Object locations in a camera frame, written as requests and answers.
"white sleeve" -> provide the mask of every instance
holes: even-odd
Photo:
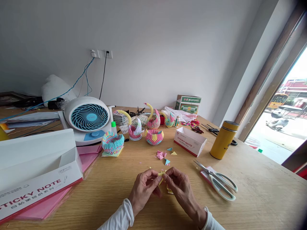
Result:
[[[207,221],[201,230],[225,230],[225,228],[213,218],[207,207],[205,207],[205,210],[207,212]]]
[[[133,210],[130,201],[126,198],[117,211],[97,230],[127,230],[134,222]]]

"street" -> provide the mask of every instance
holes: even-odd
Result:
[[[280,132],[265,125],[265,121],[271,119],[271,114],[264,112],[249,137],[260,141],[262,154],[282,164],[307,139],[307,119],[289,119],[288,125]]]

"red building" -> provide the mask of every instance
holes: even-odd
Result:
[[[287,94],[289,97],[307,98],[307,85],[306,79],[289,79],[285,84],[282,84],[278,93]]]

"wooden table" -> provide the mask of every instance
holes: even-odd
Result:
[[[136,111],[135,108],[124,109]],[[19,112],[20,110],[0,109],[0,117]],[[198,120],[214,126],[200,116]],[[10,136],[17,137],[29,132],[20,131],[22,129],[24,128],[13,131]],[[173,142],[176,128],[160,127],[160,130],[164,131],[165,136],[158,146],[149,145],[143,137],[140,141],[125,142],[119,158],[99,157],[86,180],[74,187],[72,195],[49,219],[42,222],[11,220],[0,226],[0,230],[97,229],[117,210],[123,199],[128,197],[137,174],[147,170],[149,166],[158,172],[171,166],[185,172],[190,178],[196,199],[202,206],[208,206],[225,229],[298,229],[300,220],[306,213],[307,181],[239,140],[236,140],[237,146],[229,147],[222,160],[217,160],[209,154],[216,136],[204,131],[202,135],[208,141],[198,160],[231,177],[239,188],[239,192],[235,194],[237,200],[227,202],[199,174],[193,162],[195,157]],[[170,155],[169,152],[167,158],[171,161],[170,166],[165,166],[164,161],[154,156],[157,150],[170,147],[178,155]],[[133,229],[193,229],[192,221],[179,206],[175,196],[167,194],[164,183],[160,189],[163,198],[149,199],[135,218]]]

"electrical outlet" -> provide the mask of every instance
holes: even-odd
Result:
[[[113,54],[112,54],[112,51],[111,51],[111,50],[105,50],[104,52],[105,52],[105,56],[106,56],[107,58],[113,58]]]

